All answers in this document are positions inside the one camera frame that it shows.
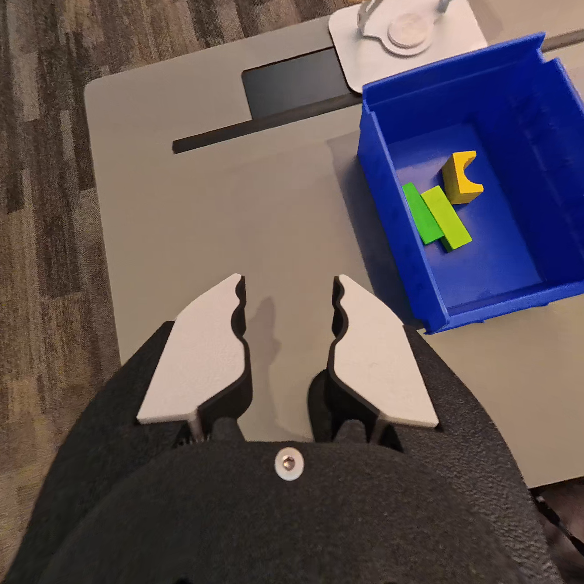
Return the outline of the lime green plank block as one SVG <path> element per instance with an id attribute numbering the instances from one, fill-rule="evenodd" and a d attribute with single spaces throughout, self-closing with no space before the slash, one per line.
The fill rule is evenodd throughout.
<path id="1" fill-rule="evenodd" d="M 472 242 L 470 233 L 441 186 L 421 193 L 421 198 L 442 231 L 440 240 L 447 252 L 453 252 Z"/>

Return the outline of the yellow arch block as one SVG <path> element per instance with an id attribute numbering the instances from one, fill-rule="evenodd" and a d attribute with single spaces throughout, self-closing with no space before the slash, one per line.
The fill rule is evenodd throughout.
<path id="1" fill-rule="evenodd" d="M 465 174 L 476 156 L 475 150 L 454 152 L 442 166 L 444 191 L 452 205 L 468 204 L 484 192 L 482 184 L 471 181 Z"/>

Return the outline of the wooden document stand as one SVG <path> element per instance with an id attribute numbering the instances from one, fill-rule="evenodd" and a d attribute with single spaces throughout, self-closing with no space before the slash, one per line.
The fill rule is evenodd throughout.
<path id="1" fill-rule="evenodd" d="M 331 15 L 350 89 L 487 46 L 468 1 L 363 1 Z"/>

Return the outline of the blue plastic bin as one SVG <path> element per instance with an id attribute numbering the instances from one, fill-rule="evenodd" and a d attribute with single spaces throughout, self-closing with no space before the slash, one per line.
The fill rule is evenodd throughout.
<path id="1" fill-rule="evenodd" d="M 390 301 L 429 334 L 583 294 L 583 100 L 545 34 L 489 46 L 363 88 L 357 157 L 376 243 L 390 254 Z M 484 187 L 453 214 L 470 233 L 425 245 L 404 193 L 445 188 L 442 167 L 475 151 Z"/>

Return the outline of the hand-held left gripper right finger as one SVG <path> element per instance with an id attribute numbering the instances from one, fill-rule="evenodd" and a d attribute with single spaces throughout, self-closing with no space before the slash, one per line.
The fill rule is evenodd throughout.
<path id="1" fill-rule="evenodd" d="M 366 424 L 436 428 L 439 419 L 398 316 L 347 275 L 334 278 L 332 305 L 326 364 L 332 409 Z"/>

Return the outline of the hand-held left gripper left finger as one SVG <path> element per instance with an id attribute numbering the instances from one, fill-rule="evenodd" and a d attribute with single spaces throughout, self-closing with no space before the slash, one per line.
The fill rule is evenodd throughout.
<path id="1" fill-rule="evenodd" d="M 232 274 L 178 314 L 138 410 L 139 423 L 212 427 L 248 409 L 253 391 L 245 305 L 245 277 Z"/>

